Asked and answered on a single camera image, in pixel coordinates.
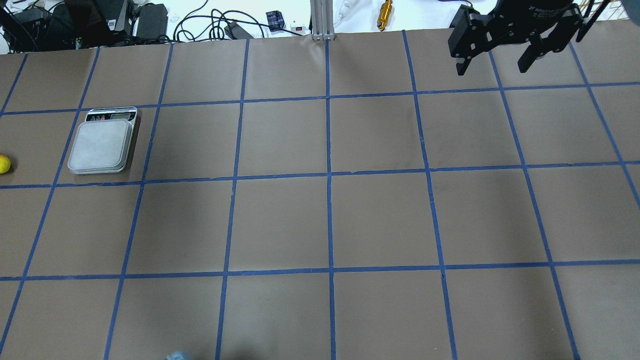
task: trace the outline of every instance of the digital scale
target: digital scale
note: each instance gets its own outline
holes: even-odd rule
[[[121,172],[138,119],[138,109],[92,109],[76,133],[67,167],[72,174]]]

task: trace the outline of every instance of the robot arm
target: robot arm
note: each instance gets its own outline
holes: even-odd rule
[[[572,0],[498,0],[487,15],[461,5],[451,22],[454,29],[449,37],[451,56],[458,60],[458,75],[464,75],[471,60],[485,51],[528,42],[518,60],[520,72],[527,72],[538,58],[564,50],[576,32],[580,42],[609,2],[604,0],[587,23]],[[542,34],[552,28],[543,38]]]

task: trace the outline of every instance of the metal bracket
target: metal bracket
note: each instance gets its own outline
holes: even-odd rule
[[[333,40],[333,0],[310,0],[311,22],[313,29],[311,37],[314,40]]]

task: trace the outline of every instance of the yellow object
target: yellow object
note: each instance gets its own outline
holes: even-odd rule
[[[5,154],[0,154],[0,174],[4,174],[5,172],[9,171],[10,167],[11,160],[9,160],[9,158],[7,158]]]
[[[384,31],[391,17],[391,3],[393,0],[386,0],[380,7],[380,16],[378,17],[378,29]]]

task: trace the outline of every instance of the yellow lemon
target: yellow lemon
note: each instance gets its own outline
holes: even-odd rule
[[[0,174],[4,174],[5,172],[9,171],[10,167],[11,160],[9,160],[9,158],[7,158],[5,154],[0,154]]]

